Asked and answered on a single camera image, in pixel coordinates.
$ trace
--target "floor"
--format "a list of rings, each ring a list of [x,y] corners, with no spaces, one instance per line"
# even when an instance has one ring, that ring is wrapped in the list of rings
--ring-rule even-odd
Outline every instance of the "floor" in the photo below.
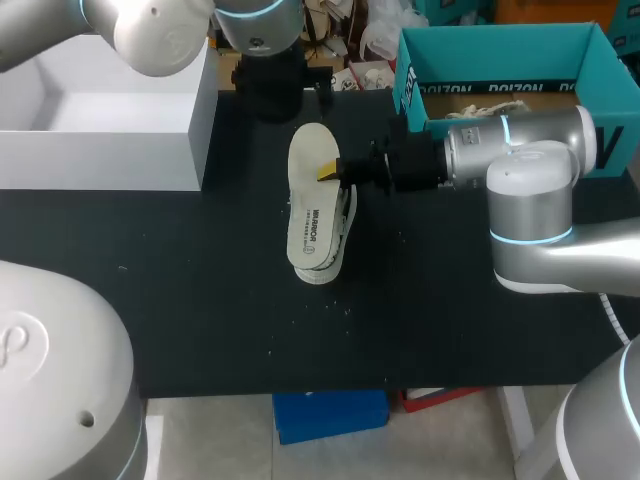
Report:
[[[526,390],[536,427],[563,392]],[[384,428],[288,446],[278,442],[270,395],[153,400],[149,415],[145,480],[514,478],[492,389],[413,414],[394,407]]]

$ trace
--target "black tabletop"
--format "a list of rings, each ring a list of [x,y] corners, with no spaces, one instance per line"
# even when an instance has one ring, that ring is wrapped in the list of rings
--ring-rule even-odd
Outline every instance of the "black tabletop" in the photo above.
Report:
[[[620,347],[594,294],[495,280],[485,192],[359,190],[338,279],[286,257],[287,152],[321,121],[342,154],[382,137],[388,92],[313,95],[288,124],[221,94],[202,193],[0,192],[0,257],[74,277],[118,311],[146,397],[580,380]],[[628,175],[584,180],[577,223],[640,213]],[[612,298],[630,336],[640,302]]]

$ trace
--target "clutter in background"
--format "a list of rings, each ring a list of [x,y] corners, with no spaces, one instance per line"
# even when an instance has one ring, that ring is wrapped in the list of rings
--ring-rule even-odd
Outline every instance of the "clutter in background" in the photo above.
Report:
[[[640,1],[619,1],[607,36],[618,55],[640,51]]]
[[[427,18],[414,10],[409,0],[369,0],[369,19],[360,40],[360,58],[365,59],[365,48],[369,47],[385,60],[395,60],[402,29],[428,26]]]
[[[358,81],[353,75],[353,72],[348,68],[345,68],[341,72],[333,74],[331,80],[332,88],[334,92],[345,92],[348,90],[360,90],[358,87]]]
[[[349,63],[333,75],[333,90],[383,90],[393,88],[395,73],[386,61]]]
[[[491,19],[493,0],[414,0],[414,6],[434,27],[475,25]]]
[[[522,100],[514,100],[512,102],[503,102],[493,107],[478,108],[475,105],[469,105],[462,109],[460,113],[447,113],[445,118],[480,118],[493,117],[495,115],[508,115],[514,112],[528,112],[530,109]]]

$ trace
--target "white robotic arm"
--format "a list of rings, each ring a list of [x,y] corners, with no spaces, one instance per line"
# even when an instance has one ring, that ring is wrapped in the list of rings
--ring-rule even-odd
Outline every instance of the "white robotic arm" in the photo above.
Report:
[[[0,72],[99,33],[138,72],[168,76],[202,49],[212,0],[0,0]]]
[[[0,72],[94,31],[138,72],[173,75],[200,52],[214,13],[244,55],[277,55],[303,28],[300,0],[0,0]]]

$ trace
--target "robotic arm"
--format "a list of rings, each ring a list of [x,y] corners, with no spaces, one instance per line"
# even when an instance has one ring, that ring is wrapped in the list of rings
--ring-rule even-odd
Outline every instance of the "robotic arm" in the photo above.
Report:
[[[398,192],[486,182],[495,275],[522,293],[640,297],[640,218],[574,225],[572,188],[596,160],[584,107],[452,126],[444,140],[392,124],[367,158],[341,158],[319,180],[374,182]]]
[[[138,72],[161,77],[202,49],[212,0],[0,0],[0,72],[83,33],[99,33]]]
[[[212,15],[242,54],[232,81],[257,116],[294,117],[306,87],[330,105],[332,69],[309,68],[298,42],[301,0],[0,0],[0,73],[96,32],[138,72],[173,75],[197,57]]]

